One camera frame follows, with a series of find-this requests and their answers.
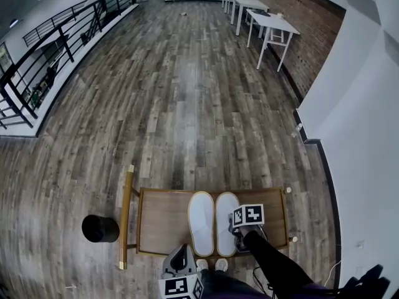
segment person's arm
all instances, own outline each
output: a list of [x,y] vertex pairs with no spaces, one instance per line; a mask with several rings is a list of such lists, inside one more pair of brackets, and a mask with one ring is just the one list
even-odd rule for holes
[[280,253],[251,226],[240,228],[244,245],[251,251],[279,299],[290,298],[296,290],[314,283],[294,261]]

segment window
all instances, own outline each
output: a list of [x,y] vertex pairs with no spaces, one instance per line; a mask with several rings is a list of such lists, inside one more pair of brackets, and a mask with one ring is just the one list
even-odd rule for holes
[[7,51],[6,45],[0,45],[0,77],[2,77],[7,69],[12,65],[11,57]]

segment jeans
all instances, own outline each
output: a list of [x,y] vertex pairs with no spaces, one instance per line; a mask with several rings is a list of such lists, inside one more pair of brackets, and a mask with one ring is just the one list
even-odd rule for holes
[[201,281],[204,285],[203,298],[218,292],[239,293],[243,295],[259,295],[260,293],[237,279],[227,276],[226,272],[217,270],[210,272],[207,269],[201,271]]

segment white cable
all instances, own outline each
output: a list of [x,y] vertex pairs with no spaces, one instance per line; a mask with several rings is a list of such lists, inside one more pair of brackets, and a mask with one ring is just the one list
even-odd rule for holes
[[341,261],[342,261],[342,259],[341,259],[339,262],[337,262],[334,266],[332,266],[332,268],[331,268],[331,270],[330,270],[329,277],[327,278],[327,281],[325,282],[324,286],[327,284],[327,282],[329,282],[330,277],[331,277],[331,273],[332,273],[332,270],[334,269],[334,267],[335,267],[336,265],[340,264]]

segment shoe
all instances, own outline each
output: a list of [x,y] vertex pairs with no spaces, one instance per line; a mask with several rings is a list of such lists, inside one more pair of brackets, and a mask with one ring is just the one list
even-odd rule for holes
[[239,207],[236,195],[224,192],[216,200],[216,228],[218,236],[217,250],[222,257],[231,257],[236,253],[235,236],[229,231],[229,216]]
[[208,262],[205,259],[197,259],[197,272],[202,270],[209,270]]
[[229,264],[227,263],[227,260],[224,258],[221,258],[216,261],[216,265],[214,266],[214,269],[216,271],[221,270],[223,272],[226,272],[228,267],[229,267]]
[[213,254],[214,202],[207,192],[196,192],[188,204],[188,224],[190,226],[193,250],[200,257]]

